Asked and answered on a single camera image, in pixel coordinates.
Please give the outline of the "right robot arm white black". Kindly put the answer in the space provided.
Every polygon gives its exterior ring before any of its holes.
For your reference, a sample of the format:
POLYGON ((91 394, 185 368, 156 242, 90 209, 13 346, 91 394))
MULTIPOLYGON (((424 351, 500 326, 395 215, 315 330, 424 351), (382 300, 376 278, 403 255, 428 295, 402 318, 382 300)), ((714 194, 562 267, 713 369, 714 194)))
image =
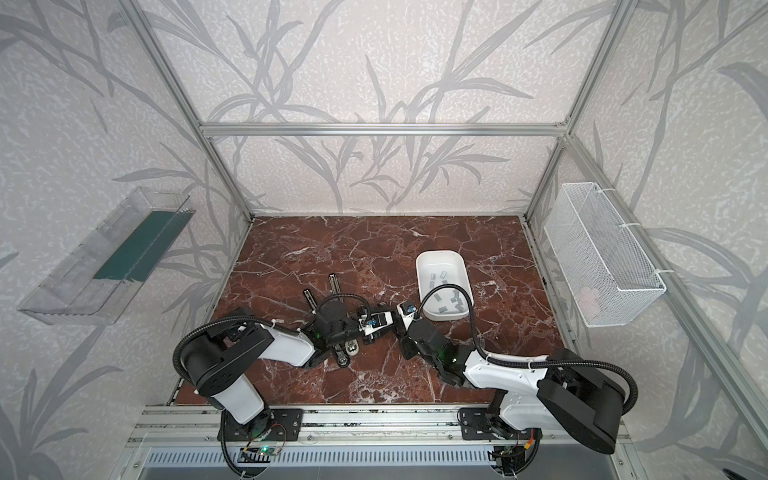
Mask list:
POLYGON ((528 429, 560 427, 585 447, 612 454, 621 417, 637 397, 634 384, 626 393, 604 374, 619 371, 618 367, 584 360, 567 349, 529 358, 483 355, 452 342, 430 321, 411 316, 397 322, 396 334, 403 355, 419 355, 444 383, 493 390, 486 418, 502 438, 528 429))

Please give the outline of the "beige grey stapler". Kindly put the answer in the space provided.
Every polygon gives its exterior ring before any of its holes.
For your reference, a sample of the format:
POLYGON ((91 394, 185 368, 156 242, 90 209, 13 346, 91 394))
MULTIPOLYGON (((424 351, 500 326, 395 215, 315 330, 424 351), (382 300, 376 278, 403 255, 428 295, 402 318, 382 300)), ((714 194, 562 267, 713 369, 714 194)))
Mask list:
MULTIPOLYGON (((337 276, 334 273, 329 275, 329 282, 332 294, 340 294, 341 288, 337 276)), ((359 343, 356 339, 347 340, 343 344, 333 347, 334 355, 340 367, 346 368, 350 364, 350 359, 360 352, 359 343)))

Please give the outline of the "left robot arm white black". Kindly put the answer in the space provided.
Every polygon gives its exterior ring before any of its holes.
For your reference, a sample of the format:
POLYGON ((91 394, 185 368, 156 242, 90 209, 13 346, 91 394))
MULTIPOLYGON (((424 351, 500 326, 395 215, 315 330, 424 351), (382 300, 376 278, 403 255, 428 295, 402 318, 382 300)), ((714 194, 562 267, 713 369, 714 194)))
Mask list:
POLYGON ((314 319, 290 330, 243 310, 203 325, 179 341, 172 354, 177 374, 198 395, 239 425, 267 414, 268 406, 246 371, 259 360, 313 368, 331 355, 341 364, 350 353, 346 344, 374 342, 403 327, 397 309, 372 306, 356 294, 332 294, 310 302, 314 319))

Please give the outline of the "black stapler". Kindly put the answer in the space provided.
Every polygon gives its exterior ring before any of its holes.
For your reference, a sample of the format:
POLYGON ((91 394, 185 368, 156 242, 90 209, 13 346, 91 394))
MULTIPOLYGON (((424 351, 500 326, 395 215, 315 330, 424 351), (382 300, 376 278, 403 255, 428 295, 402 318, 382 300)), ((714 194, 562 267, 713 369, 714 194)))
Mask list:
POLYGON ((407 325, 403 317, 397 311, 387 311, 384 313, 387 322, 387 329, 391 330, 395 336, 400 339, 407 335, 407 325))
POLYGON ((347 327, 348 311, 339 299, 331 299, 318 303, 309 289, 303 291, 309 304, 313 319, 301 328, 315 348, 314 353, 305 364, 305 368, 314 368, 330 356, 334 357, 340 368, 347 368, 350 356, 345 349, 344 333, 347 327))

